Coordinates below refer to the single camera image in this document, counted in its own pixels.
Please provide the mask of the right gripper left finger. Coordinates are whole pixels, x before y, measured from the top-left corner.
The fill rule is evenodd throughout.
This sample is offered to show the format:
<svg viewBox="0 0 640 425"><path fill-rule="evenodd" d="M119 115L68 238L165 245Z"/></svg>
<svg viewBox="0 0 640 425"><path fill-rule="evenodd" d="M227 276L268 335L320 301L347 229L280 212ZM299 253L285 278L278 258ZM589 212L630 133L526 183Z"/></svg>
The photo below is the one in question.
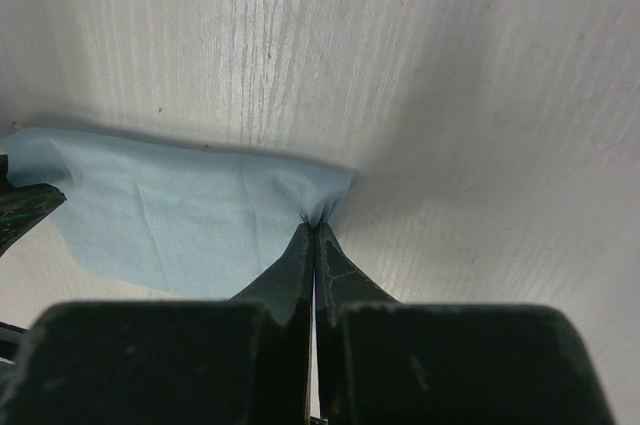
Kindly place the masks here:
<svg viewBox="0 0 640 425"><path fill-rule="evenodd" d="M313 235L228 300L49 308L2 377L2 422L308 423Z"/></svg>

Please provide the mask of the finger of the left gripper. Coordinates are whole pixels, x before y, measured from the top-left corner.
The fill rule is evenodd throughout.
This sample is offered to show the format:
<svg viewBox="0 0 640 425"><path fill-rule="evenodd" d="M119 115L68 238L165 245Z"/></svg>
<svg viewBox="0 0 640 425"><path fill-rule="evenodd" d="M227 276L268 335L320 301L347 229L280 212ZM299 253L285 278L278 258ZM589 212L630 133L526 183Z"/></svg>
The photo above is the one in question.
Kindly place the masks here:
<svg viewBox="0 0 640 425"><path fill-rule="evenodd" d="M66 201L48 184L1 186L1 254Z"/></svg>

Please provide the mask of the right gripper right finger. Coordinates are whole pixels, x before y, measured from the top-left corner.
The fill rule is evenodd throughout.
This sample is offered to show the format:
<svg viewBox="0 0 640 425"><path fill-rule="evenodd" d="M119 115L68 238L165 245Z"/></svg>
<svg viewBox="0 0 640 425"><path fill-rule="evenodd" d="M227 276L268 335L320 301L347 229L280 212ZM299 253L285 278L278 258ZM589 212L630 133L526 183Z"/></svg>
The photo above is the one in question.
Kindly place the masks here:
<svg viewBox="0 0 640 425"><path fill-rule="evenodd" d="M321 416L331 424L610 424L581 336L533 304L403 304L314 238Z"/></svg>

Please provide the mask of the blue cleaning cloth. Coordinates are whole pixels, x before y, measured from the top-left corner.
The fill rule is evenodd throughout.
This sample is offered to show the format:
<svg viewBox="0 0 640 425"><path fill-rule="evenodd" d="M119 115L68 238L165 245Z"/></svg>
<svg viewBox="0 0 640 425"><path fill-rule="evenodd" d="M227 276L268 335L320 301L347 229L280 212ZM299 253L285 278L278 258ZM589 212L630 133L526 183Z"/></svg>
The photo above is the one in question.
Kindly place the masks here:
<svg viewBox="0 0 640 425"><path fill-rule="evenodd" d="M64 194L52 219L80 265L198 298L239 292L299 225L325 222L352 181L308 162L79 131L24 129L3 146L11 183Z"/></svg>

